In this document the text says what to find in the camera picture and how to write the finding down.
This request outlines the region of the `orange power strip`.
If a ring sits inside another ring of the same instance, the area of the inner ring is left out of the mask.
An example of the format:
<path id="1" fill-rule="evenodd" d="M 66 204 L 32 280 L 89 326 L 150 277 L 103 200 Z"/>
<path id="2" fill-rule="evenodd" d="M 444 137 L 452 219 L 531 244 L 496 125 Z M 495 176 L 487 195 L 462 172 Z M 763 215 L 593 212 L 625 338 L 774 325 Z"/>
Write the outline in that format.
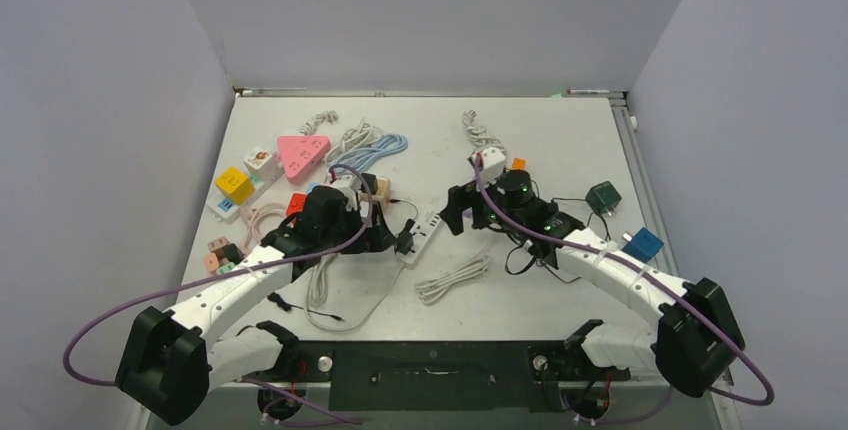
<path id="1" fill-rule="evenodd" d="M 522 158 L 514 158 L 511 164 L 512 170 L 522 170 L 525 171 L 527 166 L 527 162 Z"/>

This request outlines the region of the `black plug adapter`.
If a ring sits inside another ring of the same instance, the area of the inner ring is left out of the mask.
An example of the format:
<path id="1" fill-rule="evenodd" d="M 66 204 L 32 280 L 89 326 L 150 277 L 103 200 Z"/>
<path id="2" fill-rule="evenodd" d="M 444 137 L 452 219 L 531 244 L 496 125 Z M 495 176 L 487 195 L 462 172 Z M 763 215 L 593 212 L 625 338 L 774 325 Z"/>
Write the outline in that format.
<path id="1" fill-rule="evenodd" d="M 407 255 L 414 245 L 414 237 L 412 230 L 416 224 L 413 219 L 407 219 L 401 232 L 398 233 L 395 239 L 394 251 L 402 255 Z"/>

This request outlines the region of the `green cube socket adapter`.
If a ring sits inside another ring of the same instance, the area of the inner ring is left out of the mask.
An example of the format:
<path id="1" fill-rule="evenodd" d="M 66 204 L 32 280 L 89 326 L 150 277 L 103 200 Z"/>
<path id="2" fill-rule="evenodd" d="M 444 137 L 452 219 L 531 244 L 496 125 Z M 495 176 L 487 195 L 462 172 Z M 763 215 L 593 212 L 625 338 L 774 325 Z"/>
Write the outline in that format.
<path id="1" fill-rule="evenodd" d="M 612 216 L 622 196 L 614 184 L 607 180 L 593 185 L 585 195 L 585 201 L 596 214 Z"/>

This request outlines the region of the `black power adapter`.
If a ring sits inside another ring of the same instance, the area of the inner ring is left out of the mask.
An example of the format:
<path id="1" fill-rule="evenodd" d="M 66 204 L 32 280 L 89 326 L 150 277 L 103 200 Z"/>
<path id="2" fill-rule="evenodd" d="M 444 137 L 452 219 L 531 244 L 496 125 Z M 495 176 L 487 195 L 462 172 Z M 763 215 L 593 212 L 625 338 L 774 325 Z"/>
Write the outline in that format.
<path id="1" fill-rule="evenodd" d="M 586 227 L 593 228 L 593 222 L 599 222 L 603 234 L 603 239 L 605 241 L 612 240 L 610 226 L 607 221 L 607 218 L 603 214 L 596 212 L 585 199 L 573 197 L 552 197 L 551 201 L 553 203 L 557 203 L 558 205 L 565 205 L 570 210 L 576 210 L 577 218 Z"/>

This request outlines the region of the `white USB power strip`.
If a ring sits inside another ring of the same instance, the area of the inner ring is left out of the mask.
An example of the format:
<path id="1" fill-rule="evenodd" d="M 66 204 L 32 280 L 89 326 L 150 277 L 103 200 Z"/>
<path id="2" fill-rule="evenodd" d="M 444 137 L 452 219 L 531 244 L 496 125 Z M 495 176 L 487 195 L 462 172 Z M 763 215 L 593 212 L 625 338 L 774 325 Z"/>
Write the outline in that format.
<path id="1" fill-rule="evenodd" d="M 442 227 L 443 222 L 437 210 L 431 208 L 420 215 L 412 230 L 414 245 L 407 255 L 395 253 L 397 259 L 405 268 L 413 268 L 417 265 L 429 243 Z"/>

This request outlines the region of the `blue cube socket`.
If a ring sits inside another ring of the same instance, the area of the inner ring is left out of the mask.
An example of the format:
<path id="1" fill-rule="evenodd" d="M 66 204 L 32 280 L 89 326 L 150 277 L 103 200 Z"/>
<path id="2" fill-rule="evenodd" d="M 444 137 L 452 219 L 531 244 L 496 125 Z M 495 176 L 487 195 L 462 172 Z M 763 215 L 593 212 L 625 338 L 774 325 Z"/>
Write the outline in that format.
<path id="1" fill-rule="evenodd" d="M 634 234 L 624 233 L 622 238 L 622 251 L 643 263 L 650 263 L 665 245 L 662 239 L 645 227 Z"/>

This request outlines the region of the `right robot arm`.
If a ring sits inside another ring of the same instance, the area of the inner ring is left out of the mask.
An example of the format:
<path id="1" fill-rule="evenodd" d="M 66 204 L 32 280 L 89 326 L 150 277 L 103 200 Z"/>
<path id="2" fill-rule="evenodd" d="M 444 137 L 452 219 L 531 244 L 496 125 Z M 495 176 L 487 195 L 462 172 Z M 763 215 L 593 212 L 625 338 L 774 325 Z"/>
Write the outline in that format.
<path id="1" fill-rule="evenodd" d="M 724 290 L 642 262 L 580 220 L 539 198 L 525 171 L 506 171 L 486 187 L 476 181 L 448 190 L 440 216 L 461 234 L 471 227 L 506 234 L 534 257 L 563 266 L 641 318 L 631 326 L 585 323 L 567 340 L 565 364 L 579 378 L 601 368 L 661 375 L 678 392 L 700 397 L 740 359 L 745 341 Z"/>

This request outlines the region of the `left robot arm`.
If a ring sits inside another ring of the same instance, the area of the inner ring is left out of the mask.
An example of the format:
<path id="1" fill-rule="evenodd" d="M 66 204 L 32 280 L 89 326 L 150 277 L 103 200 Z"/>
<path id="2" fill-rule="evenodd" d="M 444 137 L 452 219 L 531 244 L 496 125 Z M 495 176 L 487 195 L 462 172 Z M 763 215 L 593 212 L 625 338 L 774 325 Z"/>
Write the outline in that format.
<path id="1" fill-rule="evenodd" d="M 300 340 L 270 320 L 225 332 L 271 293 L 337 253 L 381 253 L 395 241 L 380 202 L 340 184 L 319 185 L 303 208 L 268 232 L 236 268 L 165 310 L 133 321 L 115 385 L 169 425 L 187 420 L 212 390 L 301 366 Z"/>

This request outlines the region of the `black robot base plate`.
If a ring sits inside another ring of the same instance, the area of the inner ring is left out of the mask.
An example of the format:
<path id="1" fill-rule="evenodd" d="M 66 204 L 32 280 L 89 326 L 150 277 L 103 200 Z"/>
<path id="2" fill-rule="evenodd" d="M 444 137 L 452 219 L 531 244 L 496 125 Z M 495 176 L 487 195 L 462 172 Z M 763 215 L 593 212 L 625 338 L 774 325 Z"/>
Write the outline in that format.
<path id="1" fill-rule="evenodd" d="M 631 374 L 589 362 L 572 344 L 548 341 L 301 341 L 265 382 L 326 384 L 337 411 L 559 409 L 558 390 L 589 398 Z"/>

